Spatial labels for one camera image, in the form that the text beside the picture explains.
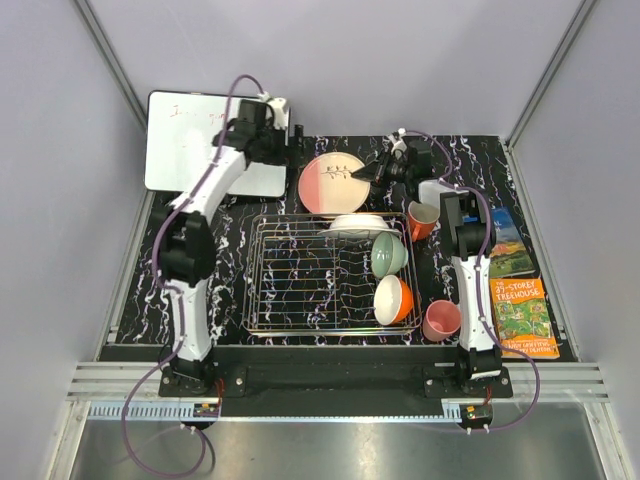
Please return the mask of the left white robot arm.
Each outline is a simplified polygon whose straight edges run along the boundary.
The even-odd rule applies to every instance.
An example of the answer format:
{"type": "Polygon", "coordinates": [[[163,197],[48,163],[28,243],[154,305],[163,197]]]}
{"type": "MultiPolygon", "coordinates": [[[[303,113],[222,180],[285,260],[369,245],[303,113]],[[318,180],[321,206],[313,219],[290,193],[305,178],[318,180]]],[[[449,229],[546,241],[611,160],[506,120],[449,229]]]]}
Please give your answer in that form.
{"type": "Polygon", "coordinates": [[[195,179],[155,214],[160,227],[152,272],[170,295],[174,321],[174,345],[161,365],[196,396],[216,382],[206,306],[216,265],[213,216],[227,195],[282,196],[298,142],[289,133],[290,106],[282,97],[229,100],[225,116],[195,179]]]}

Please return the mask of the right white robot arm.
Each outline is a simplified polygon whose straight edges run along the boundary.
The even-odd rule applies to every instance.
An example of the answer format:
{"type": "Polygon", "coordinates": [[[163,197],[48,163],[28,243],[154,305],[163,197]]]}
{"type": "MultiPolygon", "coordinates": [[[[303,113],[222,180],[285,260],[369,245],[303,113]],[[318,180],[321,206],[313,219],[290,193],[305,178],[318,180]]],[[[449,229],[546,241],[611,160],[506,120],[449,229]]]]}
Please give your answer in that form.
{"type": "Polygon", "coordinates": [[[491,315],[490,263],[496,234],[484,193],[447,180],[453,166],[436,178],[432,148],[436,140],[392,138],[375,160],[352,176],[372,185],[405,185],[406,193],[421,206],[439,211],[441,244],[454,266],[458,283],[461,327],[454,384],[466,396],[476,396],[496,380],[502,353],[491,315]]]}

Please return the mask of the mint green bowl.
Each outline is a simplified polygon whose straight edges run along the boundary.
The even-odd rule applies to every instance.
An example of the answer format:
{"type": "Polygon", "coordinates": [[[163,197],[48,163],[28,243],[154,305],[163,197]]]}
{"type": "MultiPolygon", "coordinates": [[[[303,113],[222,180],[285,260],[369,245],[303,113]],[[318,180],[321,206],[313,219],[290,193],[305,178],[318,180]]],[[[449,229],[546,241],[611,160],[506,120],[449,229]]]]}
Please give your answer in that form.
{"type": "Polygon", "coordinates": [[[371,270],[376,278],[398,273],[407,265],[408,260],[408,250],[396,235],[382,232],[374,240],[371,270]]]}

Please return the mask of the white fluted plate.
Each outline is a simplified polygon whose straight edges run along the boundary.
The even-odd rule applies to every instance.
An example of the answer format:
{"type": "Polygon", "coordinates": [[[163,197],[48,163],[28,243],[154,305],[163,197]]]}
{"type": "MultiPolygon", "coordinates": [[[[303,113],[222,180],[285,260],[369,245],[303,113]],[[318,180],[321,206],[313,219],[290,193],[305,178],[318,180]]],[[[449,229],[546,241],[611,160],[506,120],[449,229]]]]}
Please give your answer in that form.
{"type": "Polygon", "coordinates": [[[354,213],[336,217],[319,235],[335,239],[372,239],[388,231],[389,226],[381,216],[354,213]]]}

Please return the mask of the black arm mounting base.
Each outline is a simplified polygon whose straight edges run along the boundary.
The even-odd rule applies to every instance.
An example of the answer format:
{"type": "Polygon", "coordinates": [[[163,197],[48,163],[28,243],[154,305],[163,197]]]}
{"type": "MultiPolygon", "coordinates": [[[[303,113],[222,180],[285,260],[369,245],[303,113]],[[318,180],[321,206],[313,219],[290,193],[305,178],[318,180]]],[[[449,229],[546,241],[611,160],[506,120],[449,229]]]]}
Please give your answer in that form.
{"type": "Polygon", "coordinates": [[[428,418],[443,400],[510,399],[502,371],[489,387],[461,385],[452,346],[223,346],[209,376],[220,388],[162,375],[159,394],[199,401],[222,395],[225,419],[428,418]]]}

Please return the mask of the orange bowl white inside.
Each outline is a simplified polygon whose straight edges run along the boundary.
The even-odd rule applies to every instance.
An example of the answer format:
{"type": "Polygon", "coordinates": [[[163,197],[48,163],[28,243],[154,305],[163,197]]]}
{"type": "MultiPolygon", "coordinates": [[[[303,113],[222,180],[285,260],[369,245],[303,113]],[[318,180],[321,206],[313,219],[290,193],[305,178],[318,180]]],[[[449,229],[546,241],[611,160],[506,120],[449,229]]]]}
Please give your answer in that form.
{"type": "Polygon", "coordinates": [[[374,316],[382,326],[403,321],[414,306],[409,286],[395,275],[385,276],[378,284],[373,300],[374,316]]]}

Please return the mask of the pink plate with leaf sprig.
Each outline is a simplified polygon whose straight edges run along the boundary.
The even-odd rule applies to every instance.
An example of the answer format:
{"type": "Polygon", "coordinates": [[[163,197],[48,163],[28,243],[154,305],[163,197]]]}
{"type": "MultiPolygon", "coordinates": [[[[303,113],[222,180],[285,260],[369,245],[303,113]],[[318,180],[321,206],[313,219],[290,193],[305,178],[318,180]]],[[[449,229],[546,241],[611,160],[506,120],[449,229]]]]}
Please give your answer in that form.
{"type": "Polygon", "coordinates": [[[364,166],[354,155],[333,152],[313,159],[298,179],[298,194],[306,210],[316,215],[349,214],[367,201],[370,184],[352,173],[364,166]]]}

